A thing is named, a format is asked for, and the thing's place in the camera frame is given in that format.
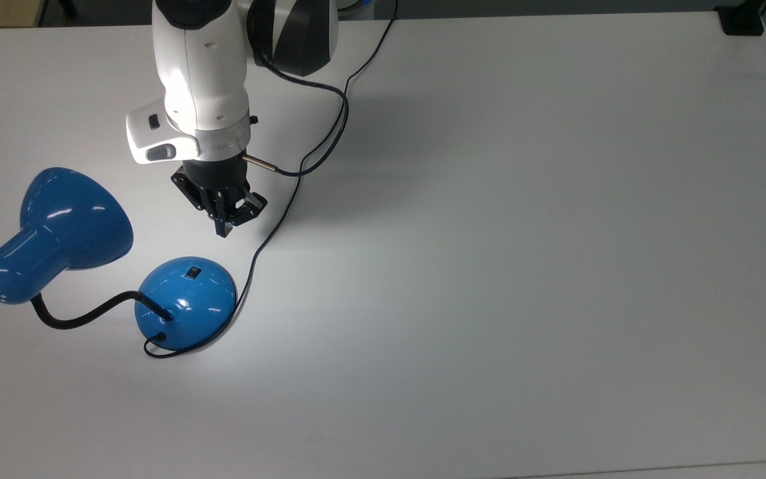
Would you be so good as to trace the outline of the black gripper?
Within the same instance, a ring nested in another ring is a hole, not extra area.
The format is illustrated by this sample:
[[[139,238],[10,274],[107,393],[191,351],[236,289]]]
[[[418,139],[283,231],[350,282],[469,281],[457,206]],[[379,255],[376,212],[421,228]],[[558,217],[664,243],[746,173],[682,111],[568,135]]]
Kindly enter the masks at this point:
[[[215,210],[215,231],[222,238],[233,227],[258,218],[268,204],[261,194],[249,191],[247,163],[238,157],[219,162],[183,161],[171,182],[196,210]],[[227,216],[230,210],[232,223]]]

